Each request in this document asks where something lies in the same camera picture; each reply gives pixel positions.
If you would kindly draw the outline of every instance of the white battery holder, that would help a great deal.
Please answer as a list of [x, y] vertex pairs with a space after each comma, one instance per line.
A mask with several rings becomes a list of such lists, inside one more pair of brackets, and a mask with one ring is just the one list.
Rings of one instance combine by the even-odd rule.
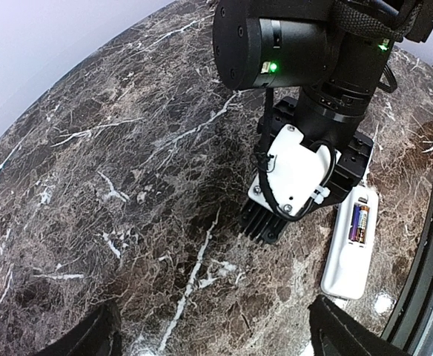
[[[363, 186], [352, 189], [340, 204], [334, 236], [328, 253], [328, 260], [322, 277], [321, 288], [324, 293], [345, 299], [360, 299], [363, 296], [370, 271], [371, 254], [374, 246], [374, 231], [378, 215], [378, 195], [376, 191]], [[365, 229], [352, 230], [355, 206], [366, 212]]]

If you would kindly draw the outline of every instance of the marble table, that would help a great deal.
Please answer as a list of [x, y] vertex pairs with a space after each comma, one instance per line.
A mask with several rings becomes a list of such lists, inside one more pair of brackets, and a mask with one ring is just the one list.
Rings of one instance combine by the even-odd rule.
[[[273, 246], [239, 235], [262, 92], [233, 93], [214, 4], [178, 1], [75, 67], [0, 139], [0, 355], [29, 355], [115, 300], [126, 355], [298, 355], [334, 208]], [[433, 68], [396, 49], [400, 88], [360, 130], [380, 195], [361, 300], [379, 334], [416, 252], [433, 179]], [[277, 98], [297, 95], [277, 90]]]

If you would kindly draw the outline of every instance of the marble countertop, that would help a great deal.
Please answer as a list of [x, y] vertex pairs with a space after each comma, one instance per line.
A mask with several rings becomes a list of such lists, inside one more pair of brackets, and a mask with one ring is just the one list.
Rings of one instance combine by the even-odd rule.
[[[260, 247], [239, 235], [263, 92], [234, 93], [211, 51], [214, 5], [178, 1], [75, 67], [0, 139], [0, 355], [29, 355], [104, 300], [126, 355], [298, 355], [335, 210]], [[380, 195], [366, 293], [338, 300], [381, 333], [433, 179], [433, 68], [396, 49], [378, 91]], [[277, 98], [297, 90], [277, 90]]]

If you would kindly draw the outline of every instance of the battery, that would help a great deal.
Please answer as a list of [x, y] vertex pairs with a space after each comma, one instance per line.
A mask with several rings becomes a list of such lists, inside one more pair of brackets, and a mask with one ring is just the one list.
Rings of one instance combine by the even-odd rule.
[[348, 238], [356, 243], [365, 243], [366, 226], [370, 208], [367, 205], [355, 204], [351, 219], [351, 229]]

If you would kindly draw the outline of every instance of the green led indicator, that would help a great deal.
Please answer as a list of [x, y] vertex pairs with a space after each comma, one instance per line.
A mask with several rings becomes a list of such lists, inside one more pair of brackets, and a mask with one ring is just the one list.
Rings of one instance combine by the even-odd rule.
[[277, 64], [276, 63], [271, 63], [269, 65], [269, 70], [274, 73], [277, 70]]

